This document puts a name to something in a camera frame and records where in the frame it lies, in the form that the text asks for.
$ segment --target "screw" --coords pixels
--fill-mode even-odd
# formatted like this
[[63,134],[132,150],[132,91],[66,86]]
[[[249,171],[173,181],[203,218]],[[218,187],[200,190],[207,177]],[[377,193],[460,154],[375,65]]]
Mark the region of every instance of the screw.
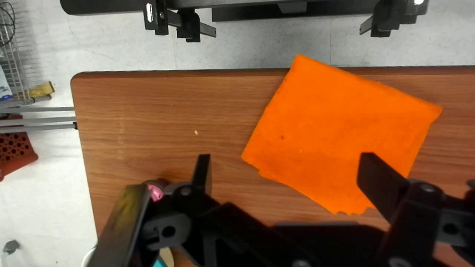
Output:
[[411,263],[408,263],[406,260],[399,258],[399,257],[391,257],[391,258],[388,258],[387,264],[388,264],[390,267],[412,267]]
[[292,263],[292,267],[311,267],[305,260],[296,260]]
[[430,184],[421,184],[420,189],[424,190],[426,193],[434,191],[434,189]]
[[179,194],[181,194],[181,196],[190,196],[190,194],[191,194],[191,189],[190,189],[190,187],[182,187],[182,189],[179,190]]

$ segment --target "black mount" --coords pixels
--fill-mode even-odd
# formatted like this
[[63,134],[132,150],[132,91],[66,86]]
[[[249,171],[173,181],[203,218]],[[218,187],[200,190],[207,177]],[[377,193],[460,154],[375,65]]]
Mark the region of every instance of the black mount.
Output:
[[167,36],[167,27],[176,28],[176,37],[190,43],[198,43],[200,36],[216,37],[216,30],[201,24],[194,9],[178,9],[172,12],[166,0],[144,0],[145,30],[154,30],[157,36]]
[[59,0],[69,15],[142,12],[147,30],[200,42],[200,36],[216,37],[216,30],[201,24],[196,9],[212,9],[212,21],[293,18],[317,15],[372,13],[359,27],[371,37],[388,37],[400,24],[415,24],[427,12],[429,0]]
[[357,184],[390,223],[387,233],[347,223],[267,227],[209,196],[209,163],[209,156],[198,156],[191,183],[129,187],[89,266],[151,267],[157,251],[169,246],[197,267],[445,266],[432,257],[436,242],[475,264],[473,187],[464,199],[449,197],[365,153]]

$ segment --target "black clamp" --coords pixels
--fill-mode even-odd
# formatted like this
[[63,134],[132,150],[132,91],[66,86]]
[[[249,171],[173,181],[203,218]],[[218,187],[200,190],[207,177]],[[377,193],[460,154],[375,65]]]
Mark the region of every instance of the black clamp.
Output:
[[371,18],[359,27],[359,34],[371,30],[371,37],[388,37],[400,24],[415,24],[427,12],[429,0],[380,0]]
[[167,36],[167,27],[176,27],[176,37],[187,42],[200,42],[200,36],[216,37],[216,30],[201,24],[194,9],[178,9],[172,12],[166,0],[144,0],[145,30],[154,30],[157,36]]

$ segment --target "metal bar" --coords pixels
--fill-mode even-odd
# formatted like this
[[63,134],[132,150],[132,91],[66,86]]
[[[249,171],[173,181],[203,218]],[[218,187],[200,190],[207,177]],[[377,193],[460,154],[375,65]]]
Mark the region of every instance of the metal bar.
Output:
[[372,16],[368,18],[365,22],[360,24],[359,27],[359,34],[365,34],[372,28]]
[[305,12],[298,12],[298,13],[283,13],[280,12],[276,3],[246,5],[246,6],[215,5],[212,8],[212,21],[372,13],[377,2],[378,0],[308,2]]
[[198,25],[198,31],[203,34],[203,36],[209,36],[209,37],[216,37],[216,28],[207,25],[207,24],[200,24]]
[[44,125],[44,126],[22,126],[22,128],[0,128],[0,134],[14,134],[14,132],[32,132],[32,131],[53,131],[53,129],[75,129],[71,125]]
[[[59,0],[63,12],[68,15],[86,13],[117,13],[117,12],[142,12],[142,2],[130,0]],[[166,6],[170,9],[198,9],[198,8],[224,8],[243,5],[277,5],[301,0],[167,0]]]
[[38,117],[38,119],[0,120],[0,126],[41,125],[41,123],[59,123],[59,122],[75,122],[75,117]]

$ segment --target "white floor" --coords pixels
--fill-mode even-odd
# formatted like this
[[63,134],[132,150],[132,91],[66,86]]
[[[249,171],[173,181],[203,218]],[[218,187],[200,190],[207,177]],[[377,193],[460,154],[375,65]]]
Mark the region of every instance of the white floor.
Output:
[[[430,2],[417,25],[390,39],[357,36],[366,16],[218,24],[218,39],[188,45],[142,28],[141,13],[66,16],[59,0],[11,0],[28,85],[52,80],[46,105],[72,105],[80,71],[276,68],[295,54],[334,65],[473,65],[475,2]],[[0,183],[0,246],[17,239],[14,267],[80,266],[95,229],[77,132],[29,134],[40,160]]]

